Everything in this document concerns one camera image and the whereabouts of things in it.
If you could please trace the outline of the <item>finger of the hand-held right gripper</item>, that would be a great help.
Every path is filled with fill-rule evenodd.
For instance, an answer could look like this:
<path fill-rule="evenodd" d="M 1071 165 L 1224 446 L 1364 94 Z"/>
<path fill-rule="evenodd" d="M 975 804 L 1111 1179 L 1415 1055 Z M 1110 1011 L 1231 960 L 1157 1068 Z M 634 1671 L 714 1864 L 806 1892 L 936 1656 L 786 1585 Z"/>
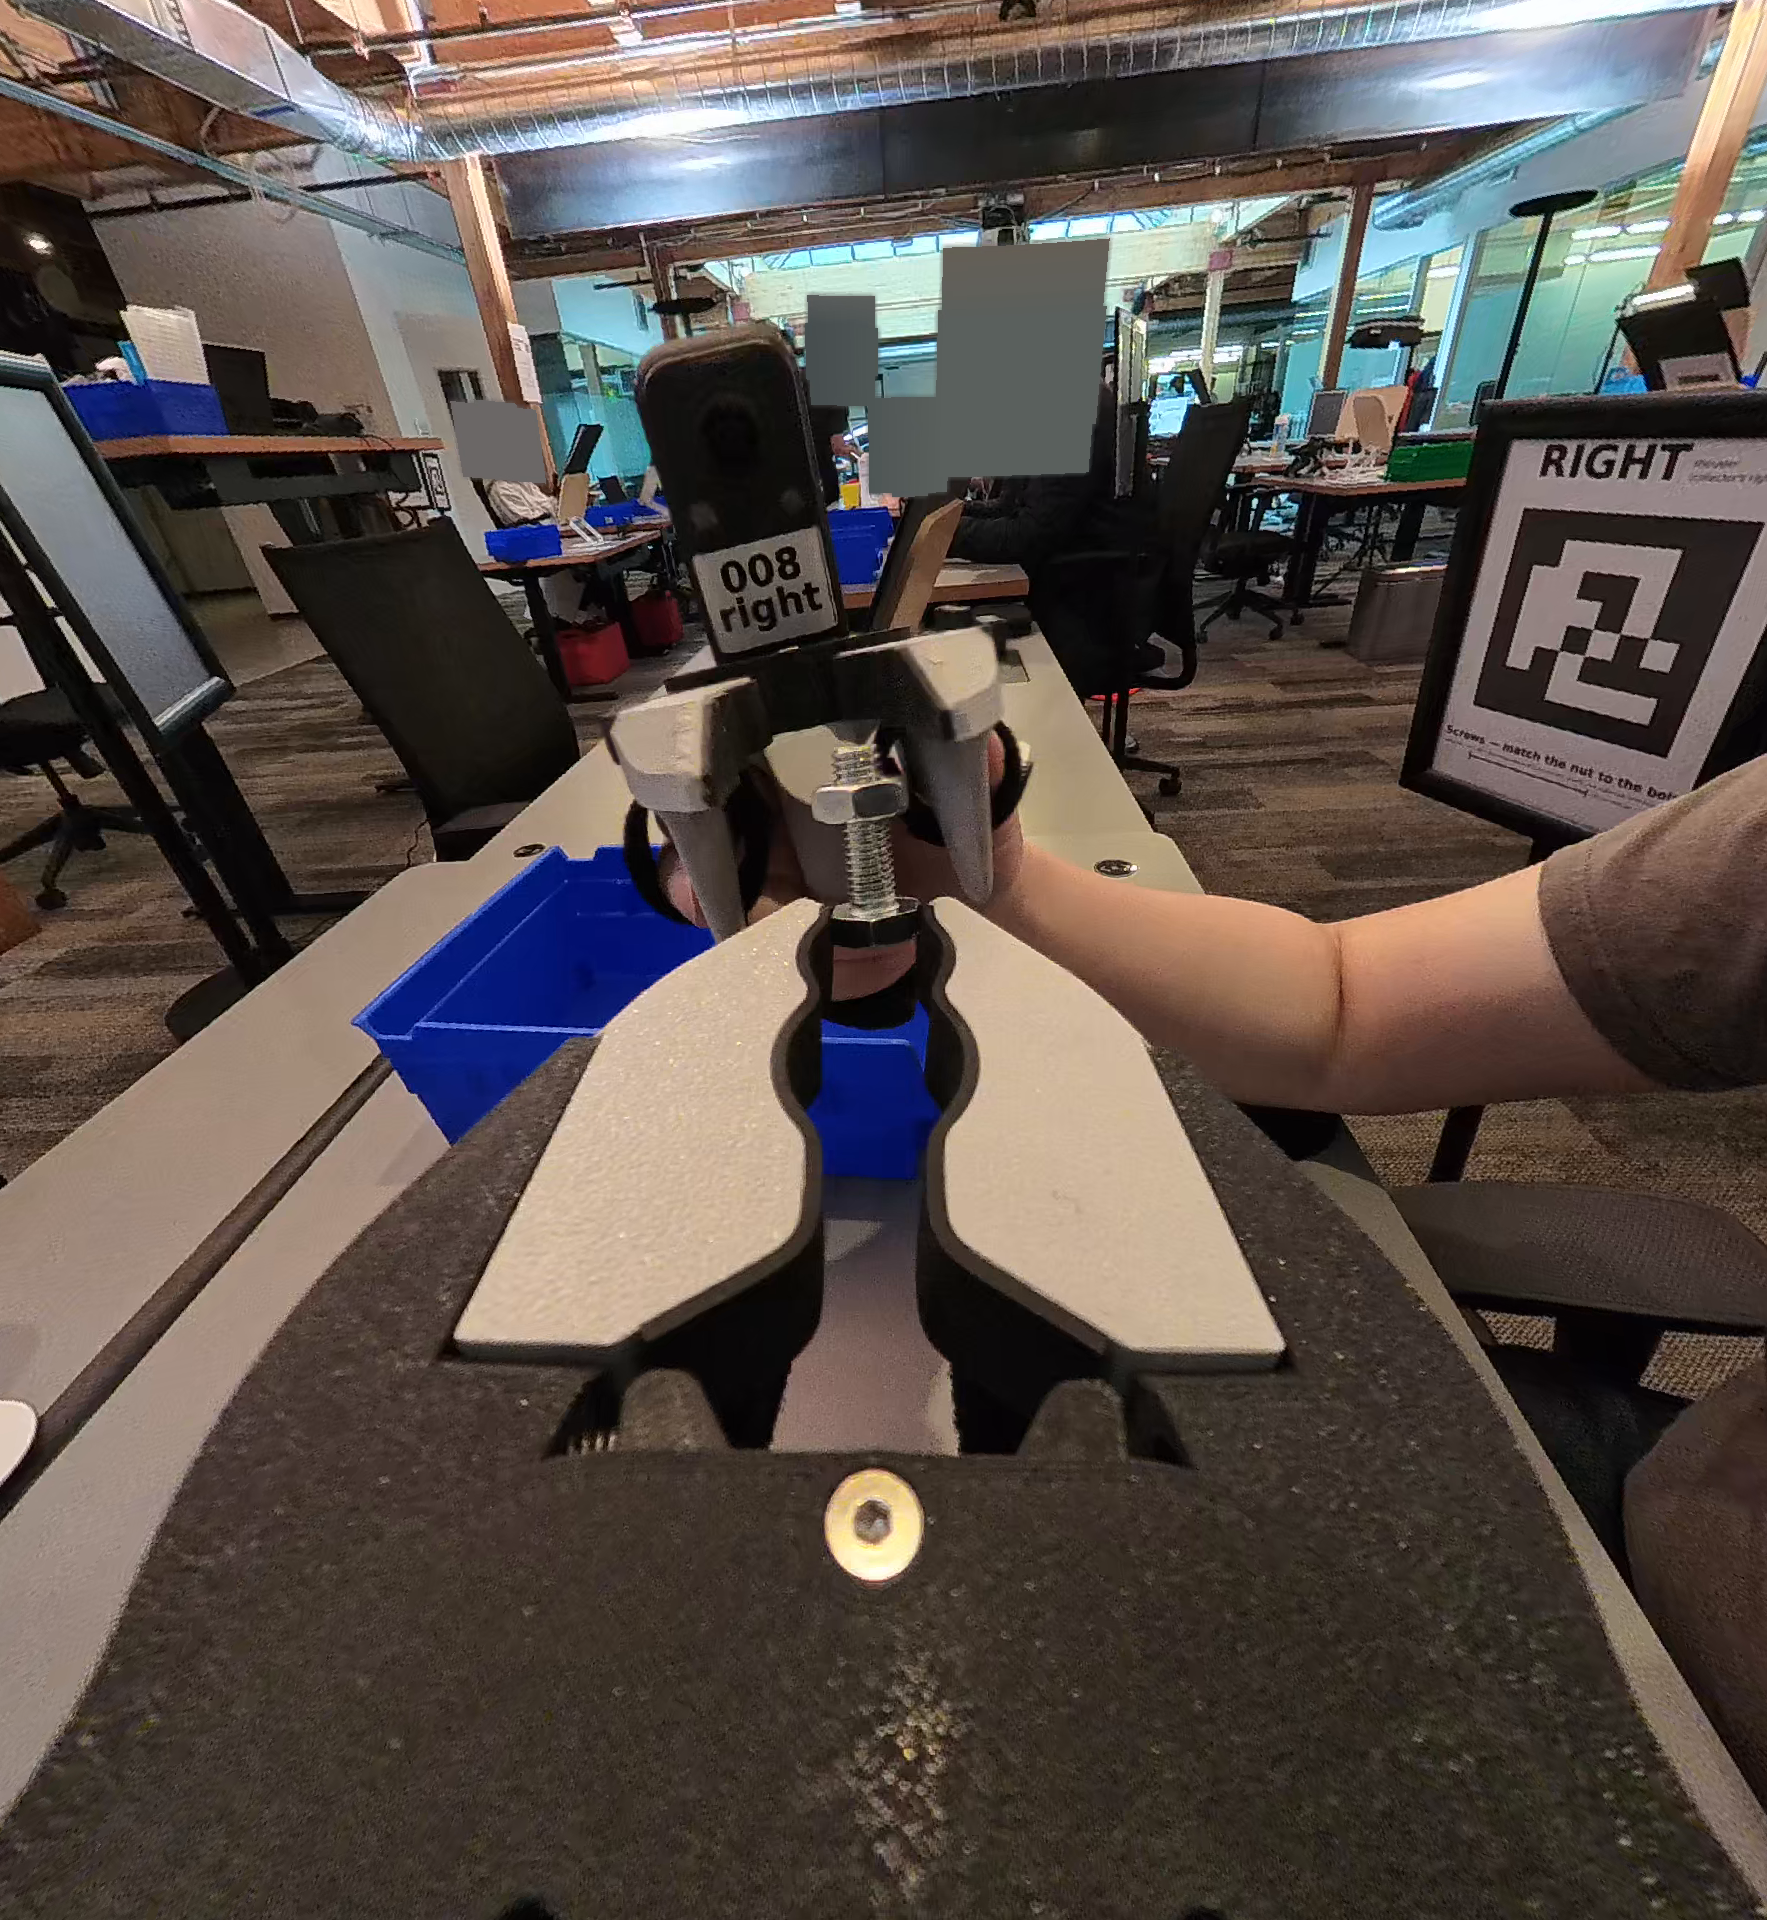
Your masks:
<path fill-rule="evenodd" d="M 982 632 L 912 636 L 892 648 L 898 726 L 910 779 L 925 803 L 963 899 L 994 891 L 991 738 L 1001 722 L 1000 667 Z"/>
<path fill-rule="evenodd" d="M 655 692 L 617 713 L 627 863 L 670 919 L 719 939 L 793 901 L 838 901 L 838 832 L 813 817 L 833 734 L 778 734 L 757 692 Z"/>

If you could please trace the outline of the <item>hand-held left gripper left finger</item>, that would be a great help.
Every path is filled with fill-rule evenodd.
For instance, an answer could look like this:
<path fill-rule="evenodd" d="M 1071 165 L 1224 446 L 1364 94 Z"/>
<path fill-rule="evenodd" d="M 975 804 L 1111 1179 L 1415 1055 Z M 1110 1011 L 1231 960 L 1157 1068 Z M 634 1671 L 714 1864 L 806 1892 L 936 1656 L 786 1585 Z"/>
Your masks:
<path fill-rule="evenodd" d="M 729 934 L 597 1040 L 456 1317 L 472 1360 L 689 1372 L 726 1441 L 769 1446 L 822 1317 L 826 912 Z"/>

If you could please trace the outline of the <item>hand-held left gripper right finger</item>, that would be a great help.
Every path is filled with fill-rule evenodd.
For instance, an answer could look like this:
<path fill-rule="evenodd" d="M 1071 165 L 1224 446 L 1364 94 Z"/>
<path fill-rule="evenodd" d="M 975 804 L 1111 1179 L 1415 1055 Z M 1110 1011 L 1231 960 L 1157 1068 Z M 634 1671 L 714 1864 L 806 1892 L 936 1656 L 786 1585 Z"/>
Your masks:
<path fill-rule="evenodd" d="M 918 1319 L 960 1453 L 1016 1453 L 1067 1383 L 1270 1375 L 1287 1341 L 1152 1052 L 957 901 L 925 911 Z"/>

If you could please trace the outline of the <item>silver hex bolt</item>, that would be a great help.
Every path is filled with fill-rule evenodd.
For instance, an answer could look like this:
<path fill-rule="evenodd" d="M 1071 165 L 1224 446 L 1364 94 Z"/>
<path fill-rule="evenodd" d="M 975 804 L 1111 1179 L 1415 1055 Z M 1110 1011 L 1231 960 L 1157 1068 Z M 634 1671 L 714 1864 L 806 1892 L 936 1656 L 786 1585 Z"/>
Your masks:
<path fill-rule="evenodd" d="M 869 772 L 901 779 L 875 738 L 844 742 L 831 756 L 826 785 Z M 906 948 L 918 934 L 920 904 L 895 889 L 895 820 L 835 830 L 843 838 L 848 897 L 831 907 L 828 932 L 831 943 L 841 951 L 872 954 Z"/>

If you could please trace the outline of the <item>person's right forearm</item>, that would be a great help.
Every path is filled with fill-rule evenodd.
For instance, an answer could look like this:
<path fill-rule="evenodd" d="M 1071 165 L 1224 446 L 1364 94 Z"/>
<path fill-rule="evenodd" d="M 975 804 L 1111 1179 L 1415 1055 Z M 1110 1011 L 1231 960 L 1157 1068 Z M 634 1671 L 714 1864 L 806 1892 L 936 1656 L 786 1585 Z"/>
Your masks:
<path fill-rule="evenodd" d="M 1249 1107 L 1396 1116 L 1658 1090 L 1572 996 L 1537 867 L 1318 925 L 1135 889 L 1010 828 L 991 920 Z"/>

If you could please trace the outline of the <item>tan wooden board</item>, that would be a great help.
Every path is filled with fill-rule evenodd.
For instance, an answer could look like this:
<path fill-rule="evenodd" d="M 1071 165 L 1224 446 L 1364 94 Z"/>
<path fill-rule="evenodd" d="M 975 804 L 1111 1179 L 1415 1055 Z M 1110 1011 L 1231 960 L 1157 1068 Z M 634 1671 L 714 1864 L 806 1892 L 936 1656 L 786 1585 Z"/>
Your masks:
<path fill-rule="evenodd" d="M 963 518 L 965 502 L 949 493 L 916 495 L 903 503 L 872 592 L 869 633 L 914 633 L 922 627 Z"/>

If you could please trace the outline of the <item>large blue plastic bin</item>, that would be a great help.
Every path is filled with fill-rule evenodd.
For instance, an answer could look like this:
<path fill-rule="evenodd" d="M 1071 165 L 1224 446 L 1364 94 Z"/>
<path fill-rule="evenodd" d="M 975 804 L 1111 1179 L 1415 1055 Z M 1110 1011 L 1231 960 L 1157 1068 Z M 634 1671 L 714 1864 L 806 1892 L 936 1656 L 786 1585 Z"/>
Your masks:
<path fill-rule="evenodd" d="M 647 907 L 617 847 L 542 851 L 384 987 L 356 1027 L 378 1047 L 446 1143 L 535 1074 L 595 1036 L 634 999 L 713 948 L 701 927 Z M 822 1025 L 822 1087 L 811 1107 L 831 1179 L 918 1176 L 936 1105 L 925 1087 L 929 1022 L 909 1000 Z"/>

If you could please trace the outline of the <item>grey waste bin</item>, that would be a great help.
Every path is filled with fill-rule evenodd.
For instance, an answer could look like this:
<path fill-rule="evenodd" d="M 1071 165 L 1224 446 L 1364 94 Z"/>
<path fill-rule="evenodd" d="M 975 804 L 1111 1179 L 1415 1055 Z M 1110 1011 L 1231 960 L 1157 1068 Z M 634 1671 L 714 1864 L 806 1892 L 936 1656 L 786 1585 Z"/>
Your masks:
<path fill-rule="evenodd" d="M 1368 665 L 1424 663 L 1445 576 L 1445 564 L 1368 566 L 1358 580 L 1345 651 Z"/>

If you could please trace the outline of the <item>black sign easel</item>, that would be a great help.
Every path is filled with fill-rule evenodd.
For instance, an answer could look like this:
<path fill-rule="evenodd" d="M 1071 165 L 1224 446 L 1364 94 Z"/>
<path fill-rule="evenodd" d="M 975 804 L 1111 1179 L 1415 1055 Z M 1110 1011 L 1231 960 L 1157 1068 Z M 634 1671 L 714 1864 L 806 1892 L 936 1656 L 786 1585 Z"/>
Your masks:
<path fill-rule="evenodd" d="M 296 892 L 206 726 L 197 740 L 157 756 L 104 686 L 62 692 L 142 817 L 194 915 L 225 949 L 225 969 L 187 990 L 168 1012 L 172 1036 L 189 1040 L 296 958 L 283 919 L 343 915 L 363 894 Z"/>

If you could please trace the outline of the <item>black box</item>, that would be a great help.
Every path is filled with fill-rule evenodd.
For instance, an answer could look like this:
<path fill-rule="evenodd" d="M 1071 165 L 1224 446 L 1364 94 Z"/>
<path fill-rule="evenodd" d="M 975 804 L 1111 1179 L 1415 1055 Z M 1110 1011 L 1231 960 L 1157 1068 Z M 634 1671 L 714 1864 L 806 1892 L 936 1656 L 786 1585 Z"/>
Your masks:
<path fill-rule="evenodd" d="M 268 361 L 262 350 L 206 342 L 204 363 L 231 437 L 262 438 L 278 432 Z"/>

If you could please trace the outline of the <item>white box stack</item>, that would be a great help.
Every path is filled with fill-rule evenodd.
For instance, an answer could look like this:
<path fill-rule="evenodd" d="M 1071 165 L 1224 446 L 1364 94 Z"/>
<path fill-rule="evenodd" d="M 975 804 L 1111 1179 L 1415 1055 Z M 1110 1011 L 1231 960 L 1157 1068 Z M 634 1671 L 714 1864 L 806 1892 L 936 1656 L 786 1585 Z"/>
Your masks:
<path fill-rule="evenodd" d="M 197 316 L 183 305 L 121 310 L 119 350 L 138 384 L 207 387 L 211 374 Z"/>

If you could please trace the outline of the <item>black framed marker sign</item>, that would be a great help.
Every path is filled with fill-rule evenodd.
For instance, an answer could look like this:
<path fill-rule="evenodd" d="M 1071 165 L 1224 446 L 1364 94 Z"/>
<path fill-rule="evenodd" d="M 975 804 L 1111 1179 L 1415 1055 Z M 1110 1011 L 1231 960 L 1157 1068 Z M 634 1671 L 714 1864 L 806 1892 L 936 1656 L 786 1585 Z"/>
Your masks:
<path fill-rule="evenodd" d="M 232 699 L 55 372 L 0 350 L 0 592 L 40 678 L 108 691 L 151 753 Z"/>
<path fill-rule="evenodd" d="M 1570 846 L 1767 753 L 1767 391 L 1487 407 L 1400 767 Z"/>

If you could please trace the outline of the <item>black floor lamp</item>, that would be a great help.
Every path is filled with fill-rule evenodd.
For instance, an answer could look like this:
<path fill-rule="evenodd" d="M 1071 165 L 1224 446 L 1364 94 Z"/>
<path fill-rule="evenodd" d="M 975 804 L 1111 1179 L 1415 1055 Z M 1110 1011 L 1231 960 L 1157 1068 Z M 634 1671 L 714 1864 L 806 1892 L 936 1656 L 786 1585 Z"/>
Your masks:
<path fill-rule="evenodd" d="M 1513 369 L 1518 356 L 1518 349 L 1525 337 L 1526 318 L 1530 312 L 1530 302 L 1536 299 L 1544 259 L 1549 246 L 1551 228 L 1557 218 L 1570 212 L 1578 212 L 1596 202 L 1596 191 L 1593 187 L 1563 190 L 1555 194 L 1544 194 L 1529 199 L 1515 202 L 1509 212 L 1515 220 L 1529 220 L 1537 224 L 1533 249 L 1529 263 L 1522 276 L 1515 316 L 1511 322 L 1509 338 L 1505 342 L 1503 359 L 1498 374 L 1495 377 L 1492 400 L 1501 402 L 1509 393 Z"/>

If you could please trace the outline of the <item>silver ceiling duct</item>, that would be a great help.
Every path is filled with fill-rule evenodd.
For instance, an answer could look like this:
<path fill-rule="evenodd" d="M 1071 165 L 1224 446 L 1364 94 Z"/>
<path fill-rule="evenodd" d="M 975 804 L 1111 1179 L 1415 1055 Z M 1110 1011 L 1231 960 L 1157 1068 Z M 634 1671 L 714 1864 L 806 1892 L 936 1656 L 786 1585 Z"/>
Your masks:
<path fill-rule="evenodd" d="M 1654 44 L 1712 5 L 661 5 L 352 40 L 402 79 L 327 76 L 245 5 L 19 5 L 20 13 L 225 113 L 356 158 L 446 161 L 582 150 L 1240 63 Z"/>

